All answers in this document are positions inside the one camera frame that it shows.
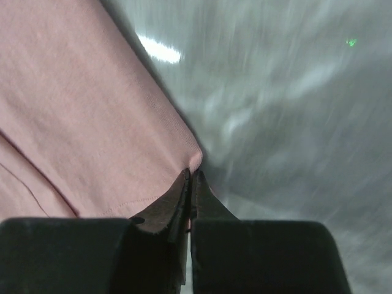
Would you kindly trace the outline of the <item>pink printed t-shirt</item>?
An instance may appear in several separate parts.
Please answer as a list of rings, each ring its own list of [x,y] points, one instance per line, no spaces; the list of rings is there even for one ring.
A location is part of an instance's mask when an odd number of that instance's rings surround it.
[[[202,151],[99,1],[1,2],[1,218],[131,217]]]

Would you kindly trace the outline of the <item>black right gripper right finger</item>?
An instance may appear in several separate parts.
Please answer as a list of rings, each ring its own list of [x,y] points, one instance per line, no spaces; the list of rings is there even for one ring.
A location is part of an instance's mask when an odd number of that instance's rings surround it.
[[[345,294],[351,288],[330,231],[298,220],[240,220],[192,180],[190,251],[194,293]]]

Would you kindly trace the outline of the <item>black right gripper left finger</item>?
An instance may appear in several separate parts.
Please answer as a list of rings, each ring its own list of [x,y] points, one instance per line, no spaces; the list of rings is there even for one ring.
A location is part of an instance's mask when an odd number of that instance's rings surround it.
[[[179,293],[186,280],[190,172],[124,218],[1,223],[2,293]]]

